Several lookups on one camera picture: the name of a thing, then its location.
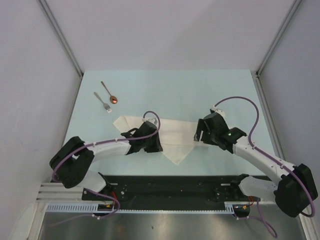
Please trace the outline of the white cloth napkin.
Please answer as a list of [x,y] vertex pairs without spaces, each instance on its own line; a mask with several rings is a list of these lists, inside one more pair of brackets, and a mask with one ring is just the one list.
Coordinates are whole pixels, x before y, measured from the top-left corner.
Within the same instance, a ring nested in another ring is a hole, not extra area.
[[[113,125],[121,132],[137,128],[143,119],[137,116],[120,116]],[[165,155],[175,165],[179,165],[195,146],[203,146],[199,141],[194,141],[196,122],[173,119],[160,119],[159,139]]]

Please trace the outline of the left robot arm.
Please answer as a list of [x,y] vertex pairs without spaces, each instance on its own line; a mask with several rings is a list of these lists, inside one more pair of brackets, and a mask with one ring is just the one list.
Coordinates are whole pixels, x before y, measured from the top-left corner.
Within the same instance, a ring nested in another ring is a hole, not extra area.
[[62,183],[66,189],[81,187],[100,200],[110,196],[111,188],[102,174],[90,170],[90,166],[108,157],[125,156],[144,150],[157,153],[163,150],[156,124],[145,121],[139,128],[123,132],[120,139],[105,140],[86,144],[74,136],[50,160],[52,180]]

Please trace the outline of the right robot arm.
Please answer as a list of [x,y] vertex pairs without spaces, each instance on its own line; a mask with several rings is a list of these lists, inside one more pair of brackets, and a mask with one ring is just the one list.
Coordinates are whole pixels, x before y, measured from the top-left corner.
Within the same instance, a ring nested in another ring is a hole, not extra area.
[[290,162],[270,155],[250,141],[247,134],[237,127],[229,128],[222,115],[212,112],[200,118],[194,140],[218,146],[248,161],[269,179],[261,180],[242,174],[236,185],[230,188],[231,196],[242,201],[247,196],[262,198],[276,203],[289,217],[302,214],[318,197],[318,191],[309,167],[301,163],[296,166]]

